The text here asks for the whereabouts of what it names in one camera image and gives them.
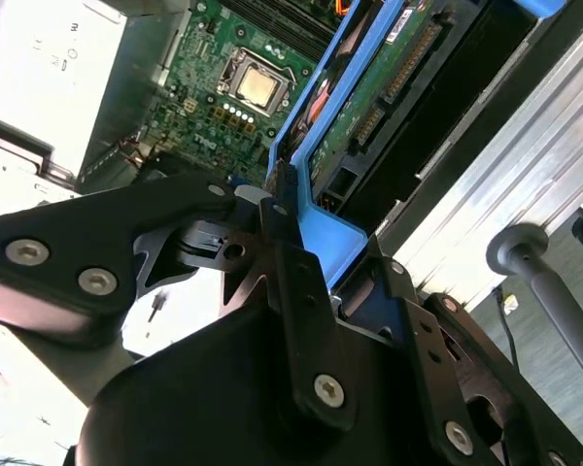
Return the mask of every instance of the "sticker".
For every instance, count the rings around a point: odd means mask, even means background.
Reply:
[[[395,26],[393,26],[393,29],[387,36],[387,43],[392,44],[393,42],[395,42],[395,39],[397,39],[397,36],[404,28],[406,22],[408,22],[408,19],[410,19],[414,11],[415,11],[414,8],[407,8],[401,13],[401,17],[399,17],[399,19],[395,23]]]

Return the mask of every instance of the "green circuit board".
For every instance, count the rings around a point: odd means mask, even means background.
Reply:
[[[419,41],[418,52],[413,51],[406,58],[406,62],[400,68],[401,71],[394,77],[394,66],[428,16],[431,3],[431,0],[414,0],[402,10],[394,28],[376,53],[354,93],[309,159],[313,185],[326,181],[353,138],[360,140],[361,143],[366,140],[384,115],[384,112],[374,105],[376,98],[382,93],[383,98],[389,100],[390,96],[385,94],[400,91],[414,70],[415,60],[423,55],[424,48],[430,44],[430,40],[440,29],[438,26],[428,27],[427,33]]]
[[[268,148],[314,67],[217,1],[199,1],[144,142],[262,185]]]

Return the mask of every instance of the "cpu socket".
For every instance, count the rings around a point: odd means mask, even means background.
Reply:
[[[290,98],[294,78],[284,71],[250,50],[237,48],[226,62],[217,91],[271,117]]]

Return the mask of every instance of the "blue plastic bracket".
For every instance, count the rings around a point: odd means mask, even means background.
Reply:
[[[565,0],[516,0],[521,6],[539,17],[548,17],[556,13]],[[386,0],[384,6],[374,19],[369,31],[363,38],[357,52],[348,64],[341,80],[326,102],[320,117],[311,127],[306,137],[293,154],[291,165],[298,173],[298,222],[304,247],[320,258],[322,270],[328,287],[333,287],[346,269],[357,258],[367,243],[364,231],[345,220],[325,211],[313,202],[309,179],[308,161],[318,144],[330,128],[332,122],[345,105],[357,82],[362,77],[371,58],[384,42],[395,19],[401,10],[403,0]],[[359,2],[355,1],[337,30],[333,40],[326,49],[324,57],[315,69],[311,80],[290,112],[290,116],[270,148],[268,174],[274,169],[279,145],[290,130],[296,116],[302,112],[304,102],[310,98],[329,58],[335,52],[339,41],[354,17]]]

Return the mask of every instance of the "silver screw head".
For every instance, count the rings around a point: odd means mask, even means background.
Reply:
[[[224,189],[220,186],[216,186],[215,184],[210,184],[207,186],[210,192],[216,194],[217,196],[224,196]]]
[[[107,296],[117,289],[117,278],[105,269],[86,269],[78,277],[80,288],[95,296]]]
[[[279,206],[278,204],[274,205],[274,210],[282,216],[286,216],[288,214],[288,211],[286,211],[283,206]]]
[[[313,383],[316,395],[331,408],[341,408],[345,400],[345,393],[341,383],[328,374],[320,374]]]
[[[398,275],[403,275],[403,273],[405,272],[403,266],[396,260],[391,261],[391,268]]]
[[[452,313],[456,313],[458,311],[458,305],[450,298],[443,298],[443,304]]]
[[[28,267],[41,265],[50,257],[50,250],[45,245],[28,239],[13,241],[5,253],[11,262]]]
[[[553,466],[567,466],[564,459],[554,451],[549,451],[548,457],[551,458],[551,463],[553,463]]]
[[[451,445],[456,447],[456,449],[466,455],[471,456],[473,454],[473,441],[470,439],[468,433],[464,428],[453,420],[448,421],[445,424],[445,434]]]

